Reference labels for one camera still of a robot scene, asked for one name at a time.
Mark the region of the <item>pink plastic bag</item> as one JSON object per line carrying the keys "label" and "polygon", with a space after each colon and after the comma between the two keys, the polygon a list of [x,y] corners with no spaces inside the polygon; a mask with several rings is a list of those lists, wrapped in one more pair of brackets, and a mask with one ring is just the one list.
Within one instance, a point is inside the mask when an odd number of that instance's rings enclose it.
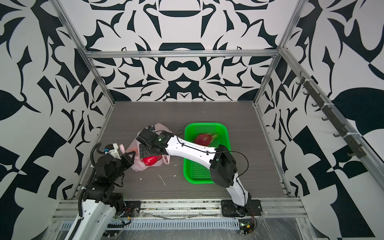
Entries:
{"label": "pink plastic bag", "polygon": [[[134,158],[134,164],[131,166],[131,169],[135,172],[142,172],[148,168],[156,167],[147,167],[142,162],[142,159],[146,157],[150,157],[150,154],[152,153],[149,148],[141,144],[138,140],[133,140],[129,147],[125,148],[123,144],[119,145],[119,150],[122,154],[135,152],[135,158]],[[168,155],[159,155],[163,157],[163,164],[162,165],[169,165],[171,157]]]}

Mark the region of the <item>red dragon fruit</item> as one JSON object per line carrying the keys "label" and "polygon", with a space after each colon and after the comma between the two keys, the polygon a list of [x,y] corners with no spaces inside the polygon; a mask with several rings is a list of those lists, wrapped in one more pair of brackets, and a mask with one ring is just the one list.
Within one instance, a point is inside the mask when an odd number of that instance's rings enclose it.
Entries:
{"label": "red dragon fruit", "polygon": [[214,134],[199,134],[194,140],[193,143],[201,146],[208,147],[217,137],[218,133]]}

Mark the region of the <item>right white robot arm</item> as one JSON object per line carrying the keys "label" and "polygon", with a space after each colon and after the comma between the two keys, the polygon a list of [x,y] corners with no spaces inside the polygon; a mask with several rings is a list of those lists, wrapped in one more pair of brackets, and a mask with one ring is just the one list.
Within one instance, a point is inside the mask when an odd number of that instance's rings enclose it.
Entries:
{"label": "right white robot arm", "polygon": [[249,212],[252,196],[241,183],[237,162],[227,147],[205,147],[183,140],[167,131],[149,129],[143,129],[136,140],[139,142],[141,158],[177,156],[204,166],[210,170],[211,180],[230,194],[235,208],[244,213]]}

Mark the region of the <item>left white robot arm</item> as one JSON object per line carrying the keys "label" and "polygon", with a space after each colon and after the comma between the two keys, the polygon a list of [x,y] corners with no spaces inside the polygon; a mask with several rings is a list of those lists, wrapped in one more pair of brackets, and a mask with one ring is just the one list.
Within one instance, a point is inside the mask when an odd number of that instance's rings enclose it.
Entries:
{"label": "left white robot arm", "polygon": [[130,225],[124,221],[124,198],[115,193],[115,187],[123,184],[116,181],[125,176],[133,166],[136,152],[119,153],[119,146],[111,144],[100,150],[101,143],[95,144],[90,153],[92,173],[78,197],[78,215],[69,230],[67,240],[100,240],[114,237],[117,229]]}

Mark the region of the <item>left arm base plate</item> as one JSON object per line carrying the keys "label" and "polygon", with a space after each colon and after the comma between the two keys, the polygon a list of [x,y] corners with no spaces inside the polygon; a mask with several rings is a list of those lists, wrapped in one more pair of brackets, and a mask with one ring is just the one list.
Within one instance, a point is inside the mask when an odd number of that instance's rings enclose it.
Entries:
{"label": "left arm base plate", "polygon": [[141,211],[141,201],[124,201],[123,208],[118,212],[121,218],[137,216]]}

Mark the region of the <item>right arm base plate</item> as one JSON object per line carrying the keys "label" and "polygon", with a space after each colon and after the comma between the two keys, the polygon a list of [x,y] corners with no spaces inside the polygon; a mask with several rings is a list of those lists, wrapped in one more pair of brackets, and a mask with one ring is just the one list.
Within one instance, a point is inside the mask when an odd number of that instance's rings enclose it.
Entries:
{"label": "right arm base plate", "polygon": [[263,208],[260,200],[248,199],[245,207],[235,205],[232,200],[221,200],[222,215],[227,218],[240,218],[244,216],[261,216]]}

